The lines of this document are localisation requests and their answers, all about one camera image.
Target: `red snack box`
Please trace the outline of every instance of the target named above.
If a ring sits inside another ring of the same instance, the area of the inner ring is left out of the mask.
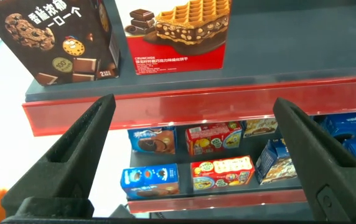
[[[190,155],[219,152],[239,147],[241,126],[237,121],[206,124],[185,131]]]
[[[248,184],[255,171],[250,156],[193,162],[190,168],[194,190]]]

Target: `chocolate waffle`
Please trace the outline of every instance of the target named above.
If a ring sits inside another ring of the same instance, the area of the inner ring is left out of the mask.
[[[157,36],[200,44],[228,29],[231,0],[193,0],[156,16]]]

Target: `gray shelf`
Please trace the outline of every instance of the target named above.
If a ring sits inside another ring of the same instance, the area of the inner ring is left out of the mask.
[[[121,47],[120,78],[33,81],[26,102],[356,76],[356,1],[233,1],[222,70],[145,76],[134,72],[114,1],[105,4]]]
[[[185,143],[185,129],[189,127],[190,126],[177,127],[178,149],[175,155],[159,155],[159,154],[135,153],[135,152],[131,154],[131,162],[130,162],[131,167],[178,163],[180,194],[169,195],[166,197],[158,197],[155,199],[181,198],[181,197],[193,197],[193,196],[215,195],[215,194],[250,193],[250,192],[260,192],[260,191],[270,191],[270,190],[301,189],[301,184],[297,178],[282,180],[272,184],[260,185],[257,179],[255,178],[255,176],[253,176],[253,178],[250,180],[250,183],[248,185],[193,191],[192,175],[190,171],[191,162],[250,155],[253,160],[253,163],[255,163],[257,158],[260,156],[262,150],[264,149],[267,141],[269,139],[280,138],[281,135],[280,133],[276,132],[274,134],[252,136],[249,138],[242,139],[240,143],[240,147],[238,149],[231,149],[231,150],[226,150],[224,152],[210,153],[210,154],[204,154],[204,155],[192,157],[189,156]]]
[[[166,219],[313,221],[308,203],[162,212]],[[155,213],[151,218],[159,218]]]

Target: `red shelf edge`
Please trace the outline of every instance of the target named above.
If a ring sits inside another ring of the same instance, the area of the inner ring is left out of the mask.
[[[307,202],[302,189],[275,190],[242,194],[209,195],[188,198],[129,201],[131,213],[169,212],[208,208],[245,207],[283,203]]]
[[[110,129],[273,117],[282,96],[310,115],[356,111],[356,77],[117,95]],[[63,134],[98,97],[22,105],[35,136]]]

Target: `store shelf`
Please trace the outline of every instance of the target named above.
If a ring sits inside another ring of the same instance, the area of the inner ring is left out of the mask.
[[[280,133],[274,133],[253,136],[242,139],[238,149],[191,157],[188,155],[186,149],[186,128],[188,127],[182,126],[177,128],[178,150],[176,155],[132,153],[131,167],[178,163],[180,194],[150,198],[150,200],[129,201],[128,204],[131,212],[161,212],[210,207],[241,207],[261,204],[306,202],[298,179],[282,180],[272,184],[260,185],[253,176],[248,185],[193,191],[190,171],[191,162],[244,155],[250,155],[253,162],[255,162],[267,141],[269,139],[281,138],[281,135]]]
[[[270,220],[270,221],[313,221],[308,203],[286,203],[279,205],[258,205],[251,207],[229,207],[201,210],[161,212],[166,219],[209,220]],[[160,218],[151,213],[151,218]]]
[[[356,2],[279,3],[233,1],[224,69],[137,76],[114,1],[107,1],[121,77],[33,82],[24,109],[34,134],[63,133],[108,93],[117,100],[112,129],[268,117],[279,96],[310,114],[356,111]]]

